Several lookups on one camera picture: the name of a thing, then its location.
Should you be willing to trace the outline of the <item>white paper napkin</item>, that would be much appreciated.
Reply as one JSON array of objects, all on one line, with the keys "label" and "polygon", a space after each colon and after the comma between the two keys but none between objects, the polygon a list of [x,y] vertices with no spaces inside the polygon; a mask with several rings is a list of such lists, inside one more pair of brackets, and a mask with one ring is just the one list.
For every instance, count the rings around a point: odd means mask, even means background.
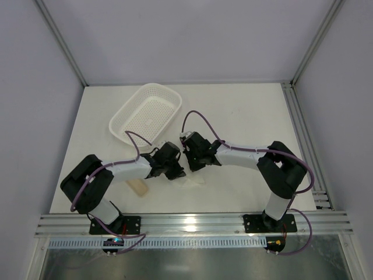
[{"label": "white paper napkin", "polygon": [[186,176],[177,179],[175,184],[179,188],[195,188],[205,185],[205,180],[199,173],[188,173]]}]

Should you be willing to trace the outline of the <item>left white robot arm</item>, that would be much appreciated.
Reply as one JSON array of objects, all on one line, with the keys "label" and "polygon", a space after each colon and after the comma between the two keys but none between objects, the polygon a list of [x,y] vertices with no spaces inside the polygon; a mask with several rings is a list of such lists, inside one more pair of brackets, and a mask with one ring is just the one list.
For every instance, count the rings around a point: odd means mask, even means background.
[{"label": "left white robot arm", "polygon": [[180,149],[171,142],[135,159],[106,163],[96,155],[86,156],[63,180],[60,189],[72,203],[71,211],[91,218],[90,234],[138,235],[128,218],[104,198],[109,186],[122,181],[145,180],[160,175],[172,181],[186,176],[179,164]]}]

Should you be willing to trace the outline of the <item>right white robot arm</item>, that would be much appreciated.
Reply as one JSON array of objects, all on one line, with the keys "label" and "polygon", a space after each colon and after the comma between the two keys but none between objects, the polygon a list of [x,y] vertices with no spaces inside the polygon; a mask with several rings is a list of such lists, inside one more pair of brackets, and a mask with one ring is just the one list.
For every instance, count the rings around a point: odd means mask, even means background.
[{"label": "right white robot arm", "polygon": [[282,229],[299,185],[311,172],[285,144],[274,141],[268,147],[252,148],[219,139],[211,143],[198,132],[182,132],[180,141],[192,172],[206,166],[239,166],[260,172],[271,194],[259,224],[268,232]]}]

